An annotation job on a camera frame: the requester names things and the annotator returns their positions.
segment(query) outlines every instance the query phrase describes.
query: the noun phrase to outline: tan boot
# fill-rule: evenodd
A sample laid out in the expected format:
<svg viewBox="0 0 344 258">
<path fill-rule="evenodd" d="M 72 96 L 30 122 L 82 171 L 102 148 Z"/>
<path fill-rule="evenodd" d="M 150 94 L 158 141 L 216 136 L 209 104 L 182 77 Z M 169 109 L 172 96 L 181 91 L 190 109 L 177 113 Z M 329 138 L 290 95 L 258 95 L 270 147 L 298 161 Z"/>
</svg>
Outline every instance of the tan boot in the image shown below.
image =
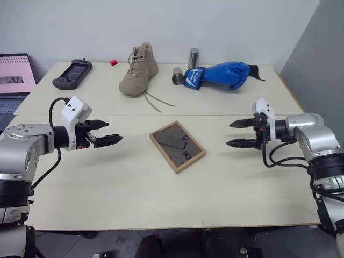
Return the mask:
<svg viewBox="0 0 344 258">
<path fill-rule="evenodd" d="M 119 83 L 119 90 L 128 95 L 142 94 L 147 89 L 149 80 L 158 72 L 151 44 L 144 42 L 141 46 L 135 47 L 128 62 L 130 68 Z"/>
</svg>

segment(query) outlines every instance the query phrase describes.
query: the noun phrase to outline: blue boxing glove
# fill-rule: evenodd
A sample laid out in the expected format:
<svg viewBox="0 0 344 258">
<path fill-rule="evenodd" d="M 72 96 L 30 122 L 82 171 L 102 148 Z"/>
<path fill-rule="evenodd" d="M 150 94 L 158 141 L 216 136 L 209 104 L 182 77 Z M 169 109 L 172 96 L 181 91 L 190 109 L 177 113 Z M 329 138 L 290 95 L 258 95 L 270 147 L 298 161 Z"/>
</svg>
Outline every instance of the blue boxing glove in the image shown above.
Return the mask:
<svg viewBox="0 0 344 258">
<path fill-rule="evenodd" d="M 227 85 L 230 90 L 241 87 L 250 75 L 250 67 L 243 62 L 221 63 L 209 68 L 196 67 L 185 72 L 184 85 L 199 90 L 204 81 Z"/>
</svg>

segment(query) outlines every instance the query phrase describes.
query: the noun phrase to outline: laptop screen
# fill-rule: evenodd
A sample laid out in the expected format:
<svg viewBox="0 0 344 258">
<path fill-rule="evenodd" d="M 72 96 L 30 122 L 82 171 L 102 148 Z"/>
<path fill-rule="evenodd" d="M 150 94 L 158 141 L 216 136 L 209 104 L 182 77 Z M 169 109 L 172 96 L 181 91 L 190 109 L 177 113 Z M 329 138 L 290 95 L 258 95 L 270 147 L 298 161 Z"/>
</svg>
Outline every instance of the laptop screen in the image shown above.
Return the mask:
<svg viewBox="0 0 344 258">
<path fill-rule="evenodd" d="M 27 54 L 0 55 L 0 94 L 29 93 L 35 86 Z"/>
</svg>

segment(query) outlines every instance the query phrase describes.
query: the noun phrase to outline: table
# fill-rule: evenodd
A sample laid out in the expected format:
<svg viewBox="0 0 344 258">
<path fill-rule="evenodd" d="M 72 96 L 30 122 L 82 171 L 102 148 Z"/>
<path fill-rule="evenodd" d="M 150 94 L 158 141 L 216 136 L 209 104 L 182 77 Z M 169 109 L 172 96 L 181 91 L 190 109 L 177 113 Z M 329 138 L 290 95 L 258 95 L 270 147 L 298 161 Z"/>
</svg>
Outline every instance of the table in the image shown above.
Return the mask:
<svg viewBox="0 0 344 258">
<path fill-rule="evenodd" d="M 76 95 L 92 108 L 90 119 L 110 126 L 96 136 L 121 134 L 123 140 L 99 149 L 62 150 L 60 165 L 35 190 L 28 225 L 37 230 L 116 230 L 137 228 L 239 227 L 316 224 L 319 218 L 302 168 L 266 168 L 255 149 L 225 144 L 253 138 L 252 128 L 228 125 L 252 117 L 251 106 L 264 97 L 277 119 L 303 110 L 272 66 L 260 66 L 266 82 L 249 78 L 238 91 L 206 85 L 200 91 L 171 82 L 173 64 L 159 65 L 149 92 L 176 107 L 144 96 L 131 98 L 118 91 L 128 65 L 94 67 L 80 87 L 61 91 L 52 86 L 69 66 L 57 63 L 17 110 L 11 124 L 47 123 L 53 99 Z M 186 70 L 185 65 L 178 65 Z M 59 125 L 63 105 L 54 109 Z M 207 155 L 176 175 L 149 134 L 178 120 L 206 149 Z M 269 143 L 268 149 L 275 144 Z M 276 153 L 276 159 L 301 155 L 297 145 Z M 36 178 L 56 161 L 56 153 L 40 157 Z"/>
<path fill-rule="evenodd" d="M 274 107 L 276 114 L 290 115 L 303 112 L 274 68 L 269 65 L 259 66 L 260 76 L 266 79 L 266 82 L 249 77 L 236 91 L 228 91 L 206 83 L 196 91 L 172 83 L 173 68 L 179 66 L 186 71 L 187 65 L 160 64 L 158 74 L 149 83 L 149 92 L 176 105 L 171 107 L 152 99 L 162 113 L 153 109 L 144 96 L 133 98 L 119 92 L 118 84 L 125 76 L 128 64 L 111 66 L 108 63 L 93 63 L 92 70 L 76 90 L 59 90 L 53 86 L 52 80 L 59 77 L 69 65 L 70 62 L 56 63 L 15 114 L 47 114 L 54 99 L 70 95 L 78 96 L 87 102 L 93 108 L 93 114 L 250 115 L 252 104 L 261 97 Z M 58 103 L 54 113 L 59 114 L 61 108 L 62 103 Z"/>
<path fill-rule="evenodd" d="M 251 128 L 228 125 L 238 116 L 92 115 L 110 123 L 95 135 L 118 133 L 114 146 L 67 152 L 35 189 L 28 225 L 37 230 L 239 227 L 316 224 L 319 218 L 302 168 L 266 168 L 255 149 L 225 144 L 252 138 Z M 55 116 L 55 124 L 60 117 Z M 176 175 L 149 133 L 178 120 L 207 155 Z M 17 116 L 12 124 L 46 123 L 47 116 Z M 274 144 L 269 143 L 270 150 Z M 301 155 L 288 146 L 276 159 Z M 40 157 L 36 178 L 56 152 Z"/>
</svg>

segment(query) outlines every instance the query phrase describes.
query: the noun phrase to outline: black game controller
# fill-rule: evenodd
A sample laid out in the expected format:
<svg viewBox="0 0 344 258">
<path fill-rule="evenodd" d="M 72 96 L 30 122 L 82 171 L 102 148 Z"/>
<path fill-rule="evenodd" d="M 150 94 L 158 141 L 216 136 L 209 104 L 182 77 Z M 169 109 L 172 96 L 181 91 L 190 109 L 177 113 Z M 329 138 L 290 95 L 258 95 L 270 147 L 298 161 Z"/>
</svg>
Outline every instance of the black game controller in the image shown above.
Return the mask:
<svg viewBox="0 0 344 258">
<path fill-rule="evenodd" d="M 59 78 L 53 80 L 53 85 L 60 90 L 75 90 L 85 76 L 91 71 L 89 61 L 74 59 L 71 65 Z"/>
</svg>

